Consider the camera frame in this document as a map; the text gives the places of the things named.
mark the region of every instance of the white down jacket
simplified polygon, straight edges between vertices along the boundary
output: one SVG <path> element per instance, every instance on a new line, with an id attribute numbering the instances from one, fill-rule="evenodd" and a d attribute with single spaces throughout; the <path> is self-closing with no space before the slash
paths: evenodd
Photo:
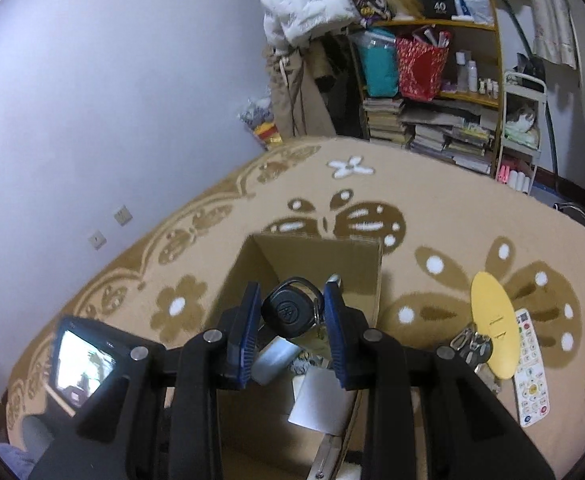
<path id="1" fill-rule="evenodd" d="M 278 54 L 359 20 L 352 0 L 261 0 L 268 43 Z"/>

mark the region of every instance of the screen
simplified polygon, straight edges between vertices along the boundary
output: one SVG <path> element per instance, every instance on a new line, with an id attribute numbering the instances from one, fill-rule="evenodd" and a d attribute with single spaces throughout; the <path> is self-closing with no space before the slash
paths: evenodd
<path id="1" fill-rule="evenodd" d="M 114 368 L 114 359 L 76 334 L 61 337 L 57 366 L 57 390 L 75 408 L 104 382 Z"/>

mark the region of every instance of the red patterned bag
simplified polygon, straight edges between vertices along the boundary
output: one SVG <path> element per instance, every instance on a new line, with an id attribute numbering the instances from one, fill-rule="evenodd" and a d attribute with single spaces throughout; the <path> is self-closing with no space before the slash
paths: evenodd
<path id="1" fill-rule="evenodd" d="M 415 101 L 432 101 L 441 88 L 448 48 L 402 38 L 397 41 L 399 90 Z"/>

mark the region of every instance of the baseboard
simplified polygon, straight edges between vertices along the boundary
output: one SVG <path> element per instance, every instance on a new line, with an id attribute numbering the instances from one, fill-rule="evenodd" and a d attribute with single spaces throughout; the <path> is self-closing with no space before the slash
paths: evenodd
<path id="1" fill-rule="evenodd" d="M 544 168 L 537 168 L 535 181 L 544 186 L 556 189 L 558 193 L 566 197 L 570 202 L 578 202 L 585 207 L 585 189 L 571 180 L 563 178 L 562 176 L 555 177 L 555 174 L 552 173 L 552 171 Z"/>

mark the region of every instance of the bunch of keys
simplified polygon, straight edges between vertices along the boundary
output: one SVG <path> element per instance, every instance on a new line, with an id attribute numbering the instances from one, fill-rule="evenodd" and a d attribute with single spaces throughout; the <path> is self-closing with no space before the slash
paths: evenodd
<path id="1" fill-rule="evenodd" d="M 492 339 L 477 332 L 477 325 L 470 323 L 451 342 L 450 347 L 477 373 L 493 352 Z"/>

